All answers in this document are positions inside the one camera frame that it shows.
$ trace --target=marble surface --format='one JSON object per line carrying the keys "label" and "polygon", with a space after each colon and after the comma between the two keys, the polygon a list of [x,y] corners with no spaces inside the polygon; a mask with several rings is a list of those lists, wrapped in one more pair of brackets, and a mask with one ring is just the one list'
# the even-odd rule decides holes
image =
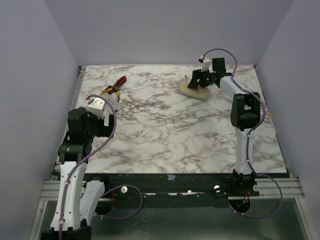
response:
{"label": "marble surface", "polygon": [[[99,94],[121,76],[122,109],[109,144],[92,156],[87,173],[231,173],[236,161],[236,134],[230,122],[232,99],[216,86],[199,101],[178,93],[199,66],[88,66],[78,99]],[[252,65],[240,65],[235,79],[262,91]],[[269,114],[255,131],[253,166],[257,172],[284,173],[285,163]],[[105,138],[95,138],[93,149]]]}

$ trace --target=purple cable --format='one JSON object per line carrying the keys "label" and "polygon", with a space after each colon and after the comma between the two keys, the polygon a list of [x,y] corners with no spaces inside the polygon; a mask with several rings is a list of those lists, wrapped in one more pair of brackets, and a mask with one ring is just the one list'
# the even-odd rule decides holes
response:
{"label": "purple cable", "polygon": [[140,195],[140,205],[139,205],[139,207],[136,209],[136,211],[135,211],[134,213],[128,215],[128,216],[120,216],[120,217],[103,216],[103,215],[97,214],[96,212],[94,213],[94,215],[99,216],[99,217],[104,218],[104,219],[112,219],[112,220],[124,220],[124,219],[129,219],[129,218],[133,217],[134,215],[136,215],[136,214],[140,211],[140,209],[141,209],[141,207],[142,207],[142,203],[143,203],[142,193],[141,193],[140,189],[137,188],[136,186],[127,185],[127,184],[125,184],[125,185],[120,185],[120,186],[116,186],[116,187],[114,187],[114,188],[111,188],[109,191],[106,191],[106,192],[102,195],[102,197],[105,196],[105,195],[107,195],[107,194],[109,194],[109,193],[111,193],[112,191],[114,191],[114,190],[116,190],[116,189],[120,189],[120,188],[122,188],[122,187],[130,187],[130,188],[134,188],[134,189],[136,189],[136,190],[138,191],[138,193],[139,193],[139,195]]}
{"label": "purple cable", "polygon": [[265,216],[253,216],[253,215],[248,215],[248,214],[240,213],[240,212],[236,211],[231,205],[230,205],[230,208],[233,210],[233,212],[234,212],[235,214],[238,214],[238,215],[243,216],[243,217],[252,218],[252,219],[265,219],[265,218],[269,218],[269,217],[272,217],[272,216],[276,215],[276,214],[280,211],[280,209],[281,209],[281,207],[282,207],[282,205],[283,205],[284,198],[283,198],[282,190],[281,190],[279,184],[277,183],[277,181],[274,180],[271,176],[269,176],[269,175],[267,175],[267,174],[264,174],[264,173],[257,173],[257,172],[255,171],[254,167],[252,166],[252,164],[251,164],[250,161],[249,161],[249,141],[250,141],[250,133],[251,133],[253,130],[257,129],[257,128],[264,122],[264,120],[265,120],[265,118],[266,118],[266,106],[265,106],[264,102],[263,102],[257,95],[255,95],[253,92],[251,92],[251,91],[249,91],[249,90],[244,89],[243,87],[241,87],[241,86],[235,81],[234,76],[235,76],[235,72],[236,72],[236,70],[237,70],[238,62],[237,62],[236,57],[235,57],[231,52],[229,52],[228,50],[225,50],[225,49],[223,49],[223,48],[213,48],[213,49],[210,49],[209,51],[205,52],[205,53],[203,54],[203,57],[205,57],[206,54],[208,54],[208,53],[210,53],[210,52],[212,52],[212,51],[215,51],[215,50],[224,51],[224,52],[230,54],[230,55],[233,57],[233,60],[234,60],[234,69],[233,69],[233,72],[232,72],[232,74],[231,74],[231,81],[232,81],[241,91],[243,91],[243,92],[245,92],[245,93],[248,93],[248,94],[252,95],[253,97],[255,97],[255,98],[259,101],[259,103],[261,104],[261,106],[262,106],[262,112],[263,112],[263,114],[262,114],[262,118],[261,118],[260,122],[259,122],[256,126],[254,126],[253,128],[251,128],[251,129],[249,130],[248,134],[247,134],[246,147],[245,147],[245,148],[246,148],[246,149],[245,149],[245,150],[246,150],[246,151],[245,151],[245,156],[246,156],[247,163],[248,163],[249,167],[251,168],[252,172],[253,172],[257,177],[265,177],[265,178],[268,178],[268,179],[270,179],[271,181],[273,181],[273,182],[275,183],[275,185],[277,186],[277,188],[279,189],[279,193],[280,193],[280,204],[279,204],[278,208],[277,208],[274,212],[272,212],[272,213],[270,213],[270,214],[268,214],[268,215],[265,215]]}
{"label": "purple cable", "polygon": [[[110,134],[110,136],[108,137],[108,139],[101,144],[101,146],[99,146],[97,149],[95,149],[93,152],[91,152],[88,156],[84,157],[81,161],[79,161],[75,166],[74,168],[70,171],[68,177],[66,178],[66,182],[69,183],[70,182],[70,178],[72,176],[72,174],[75,172],[75,170],[82,164],[84,163],[85,161],[88,160],[88,158],[90,158],[92,155],[96,154],[100,149],[102,149],[111,139],[112,137],[114,136],[115,134],[115,131],[116,131],[116,126],[117,126],[117,117],[116,117],[116,111],[115,109],[112,107],[112,105],[106,100],[104,99],[102,96],[99,96],[99,95],[95,95],[95,94],[92,94],[92,95],[89,95],[86,99],[90,99],[92,97],[95,97],[95,98],[99,98],[99,99],[102,99],[111,109],[112,111],[112,114],[114,116],[114,124],[113,124],[113,129],[112,129],[112,132]],[[62,194],[62,200],[61,200],[61,210],[60,210],[60,219],[59,219],[59,222],[63,221],[64,220],[64,212],[65,212],[65,205],[66,205],[66,197],[67,197],[67,190],[68,190],[68,184],[64,185],[64,189],[63,189],[63,194]],[[62,239],[62,230],[63,230],[63,223],[60,223],[59,224],[59,240],[63,240]]]}

